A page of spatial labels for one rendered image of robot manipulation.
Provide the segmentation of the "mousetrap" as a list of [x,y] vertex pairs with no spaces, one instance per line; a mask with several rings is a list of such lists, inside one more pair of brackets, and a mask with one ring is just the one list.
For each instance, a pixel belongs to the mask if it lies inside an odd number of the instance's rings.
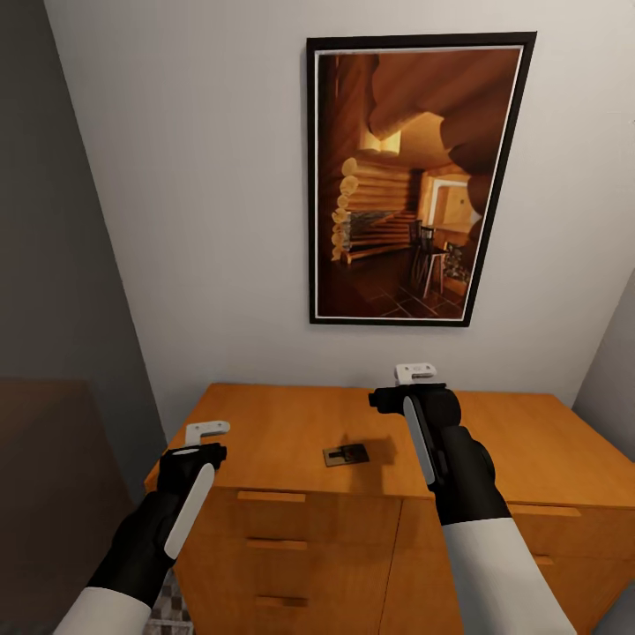
[[340,467],[341,465],[365,463],[370,460],[364,444],[328,448],[324,449],[323,453],[325,456],[325,463],[328,467]]

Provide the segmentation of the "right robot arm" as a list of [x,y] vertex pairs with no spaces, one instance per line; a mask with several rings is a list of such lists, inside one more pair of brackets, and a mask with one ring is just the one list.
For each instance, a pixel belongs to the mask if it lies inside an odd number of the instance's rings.
[[398,364],[395,386],[369,393],[406,416],[425,483],[436,494],[465,635],[578,635],[527,548],[489,451],[460,426],[458,397],[430,363]]

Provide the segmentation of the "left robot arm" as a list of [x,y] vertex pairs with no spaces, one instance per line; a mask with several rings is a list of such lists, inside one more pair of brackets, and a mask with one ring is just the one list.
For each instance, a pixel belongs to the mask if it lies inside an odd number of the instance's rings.
[[188,424],[185,448],[160,457],[157,491],[117,528],[112,547],[53,635],[142,635],[169,568],[227,459],[227,447],[202,444],[230,423]]

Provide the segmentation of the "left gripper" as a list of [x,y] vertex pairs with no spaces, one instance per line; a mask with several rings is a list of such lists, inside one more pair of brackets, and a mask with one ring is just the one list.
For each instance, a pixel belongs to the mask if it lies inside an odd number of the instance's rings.
[[[211,461],[213,463],[213,467],[216,470],[220,469],[220,464],[222,460],[227,459],[227,447],[220,446],[220,443],[215,444],[202,444],[197,446],[189,446],[188,449],[200,448],[201,453],[206,457],[207,461]],[[165,454],[160,457],[160,470],[165,466],[165,463],[168,463],[170,460],[170,456],[180,451],[179,449],[172,449],[165,451]]]

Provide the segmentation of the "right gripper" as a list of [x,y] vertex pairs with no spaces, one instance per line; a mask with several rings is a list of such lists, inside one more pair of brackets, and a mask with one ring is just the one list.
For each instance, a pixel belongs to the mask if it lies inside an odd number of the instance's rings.
[[400,409],[400,395],[409,386],[377,388],[375,393],[369,393],[369,403],[371,407],[377,407],[380,414],[399,413],[404,415]]

